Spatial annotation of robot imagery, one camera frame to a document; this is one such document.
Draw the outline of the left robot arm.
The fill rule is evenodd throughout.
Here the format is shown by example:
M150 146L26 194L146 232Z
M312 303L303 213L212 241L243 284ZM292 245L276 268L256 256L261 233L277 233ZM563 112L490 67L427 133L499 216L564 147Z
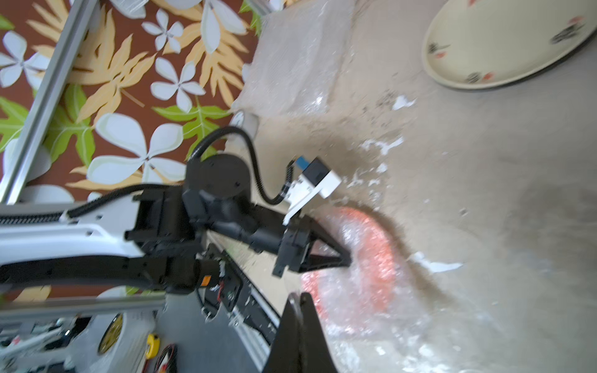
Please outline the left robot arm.
M250 136L239 127L211 132L194 149L180 186L143 183L127 186L62 211L32 213L28 205L1 209L1 289L10 292L56 284L124 285L186 295L199 288L223 288L239 279L231 261L208 251L206 236L218 233L270 253L273 274L304 274L349 267L350 251L295 202L281 214L301 180L318 194L332 177L320 160L292 160L285 184L264 205L251 200L263 189L255 153L206 157L228 135Z

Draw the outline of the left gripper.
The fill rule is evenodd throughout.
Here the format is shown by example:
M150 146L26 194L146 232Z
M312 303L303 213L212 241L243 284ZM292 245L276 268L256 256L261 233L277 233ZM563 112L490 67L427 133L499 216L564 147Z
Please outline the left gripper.
M303 219L295 228L284 225L283 214L251 201L251 187L249 167L235 155L189 160L182 199L196 233L211 230L258 253L276 255L276 277L285 269L302 274L351 266L351 251L319 222Z

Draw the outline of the clear bubble wrap sheet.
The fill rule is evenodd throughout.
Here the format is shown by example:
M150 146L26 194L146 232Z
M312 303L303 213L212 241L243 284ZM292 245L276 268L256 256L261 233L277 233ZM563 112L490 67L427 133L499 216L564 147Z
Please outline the clear bubble wrap sheet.
M429 315L396 239L356 208L319 208L315 218L352 257L348 268L301 277L338 371L428 371L419 349Z

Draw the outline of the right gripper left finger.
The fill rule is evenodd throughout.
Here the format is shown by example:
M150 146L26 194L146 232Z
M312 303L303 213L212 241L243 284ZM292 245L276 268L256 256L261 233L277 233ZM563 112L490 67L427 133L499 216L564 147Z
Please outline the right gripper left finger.
M297 293L289 295L263 373L303 371L303 312Z

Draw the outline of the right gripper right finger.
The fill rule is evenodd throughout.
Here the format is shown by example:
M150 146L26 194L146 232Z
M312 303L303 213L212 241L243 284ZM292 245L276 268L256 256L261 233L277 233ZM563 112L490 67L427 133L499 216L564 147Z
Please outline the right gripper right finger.
M311 294L300 295L300 371L337 373Z

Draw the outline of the cream dinner plate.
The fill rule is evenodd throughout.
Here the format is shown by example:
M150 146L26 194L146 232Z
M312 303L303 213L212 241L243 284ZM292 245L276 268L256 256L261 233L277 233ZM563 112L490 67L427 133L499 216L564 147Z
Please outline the cream dinner plate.
M422 45L425 72L454 90L492 90L536 76L596 34L594 1L448 1Z

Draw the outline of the orange plastic plate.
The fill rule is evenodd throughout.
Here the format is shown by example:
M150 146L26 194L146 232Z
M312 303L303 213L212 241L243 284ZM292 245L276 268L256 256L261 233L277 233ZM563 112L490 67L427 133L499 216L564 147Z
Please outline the orange plastic plate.
M329 334L357 334L387 316L396 299L398 265L385 229L370 215L349 207L317 211L319 222L351 251L348 268L318 270L301 278Z

